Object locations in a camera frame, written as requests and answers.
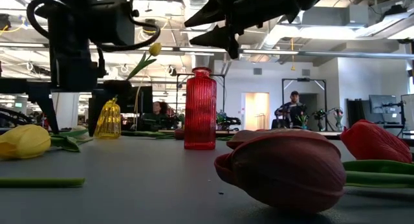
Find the woman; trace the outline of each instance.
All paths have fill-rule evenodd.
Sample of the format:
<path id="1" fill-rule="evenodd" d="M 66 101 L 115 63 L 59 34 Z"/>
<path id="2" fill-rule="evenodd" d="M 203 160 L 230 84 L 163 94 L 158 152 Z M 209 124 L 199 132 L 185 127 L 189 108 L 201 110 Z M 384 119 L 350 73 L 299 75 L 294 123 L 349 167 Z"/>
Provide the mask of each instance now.
<path id="1" fill-rule="evenodd" d="M 165 102 L 153 102 L 153 112 L 144 115 L 144 119 L 160 121 L 162 118 L 167 118 L 168 104 Z"/>

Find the doorway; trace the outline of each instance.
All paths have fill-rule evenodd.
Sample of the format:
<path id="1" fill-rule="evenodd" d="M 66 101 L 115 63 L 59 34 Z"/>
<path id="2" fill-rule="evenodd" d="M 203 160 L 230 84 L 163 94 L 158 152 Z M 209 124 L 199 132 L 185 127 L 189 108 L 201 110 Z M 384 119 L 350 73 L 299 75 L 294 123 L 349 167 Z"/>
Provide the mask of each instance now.
<path id="1" fill-rule="evenodd" d="M 318 110 L 318 94 L 312 93 L 301 93 L 299 101 L 305 104 L 307 109 L 306 112 L 309 116 L 307 127 L 309 130 L 318 130 L 318 121 L 315 120 L 312 113 Z"/>
<path id="2" fill-rule="evenodd" d="M 242 128 L 257 130 L 269 128 L 269 93 L 242 93 Z"/>

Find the man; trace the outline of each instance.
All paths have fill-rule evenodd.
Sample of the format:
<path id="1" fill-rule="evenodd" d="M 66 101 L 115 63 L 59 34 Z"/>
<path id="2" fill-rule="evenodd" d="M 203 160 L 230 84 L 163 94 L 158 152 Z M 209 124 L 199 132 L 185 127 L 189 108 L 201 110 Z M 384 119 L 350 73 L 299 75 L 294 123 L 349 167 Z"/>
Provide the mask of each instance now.
<path id="1" fill-rule="evenodd" d="M 292 123 L 293 126 L 302 126 L 302 123 L 297 118 L 302 112 L 303 104 L 299 102 L 299 93 L 297 91 L 293 91 L 290 94 L 290 102 L 280 106 L 276 110 L 275 114 L 277 116 L 283 115 L 286 127 L 290 128 L 290 123 Z"/>

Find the yellow tulip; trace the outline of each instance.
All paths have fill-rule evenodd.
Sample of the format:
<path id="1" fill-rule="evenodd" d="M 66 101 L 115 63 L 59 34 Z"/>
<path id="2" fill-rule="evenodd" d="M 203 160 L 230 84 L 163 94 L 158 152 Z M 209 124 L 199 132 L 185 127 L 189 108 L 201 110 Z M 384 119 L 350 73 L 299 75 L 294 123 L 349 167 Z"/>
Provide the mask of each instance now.
<path id="1" fill-rule="evenodd" d="M 154 43 L 149 48 L 149 53 L 151 56 L 158 56 L 161 52 L 161 43 Z"/>
<path id="2" fill-rule="evenodd" d="M 29 159 L 50 148 L 50 135 L 40 126 L 18 126 L 0 135 L 0 158 Z"/>

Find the desk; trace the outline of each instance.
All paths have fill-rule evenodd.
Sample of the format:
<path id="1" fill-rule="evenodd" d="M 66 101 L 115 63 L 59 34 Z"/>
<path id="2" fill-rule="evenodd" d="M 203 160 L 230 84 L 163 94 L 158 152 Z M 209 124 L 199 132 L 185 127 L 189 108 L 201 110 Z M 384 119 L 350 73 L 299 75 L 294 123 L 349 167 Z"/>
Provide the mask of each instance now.
<path id="1" fill-rule="evenodd" d="M 341 142 L 335 144 L 343 160 L 353 159 Z M 191 151 L 182 141 L 121 137 L 81 147 L 81 153 L 0 161 L 1 177 L 86 177 L 83 188 L 0 189 L 0 223 L 388 224 L 414 218 L 414 191 L 405 189 L 382 194 L 347 188 L 340 202 L 319 216 L 279 214 L 218 178 L 213 160 L 230 152 L 225 142 L 217 142 L 216 150 Z"/>

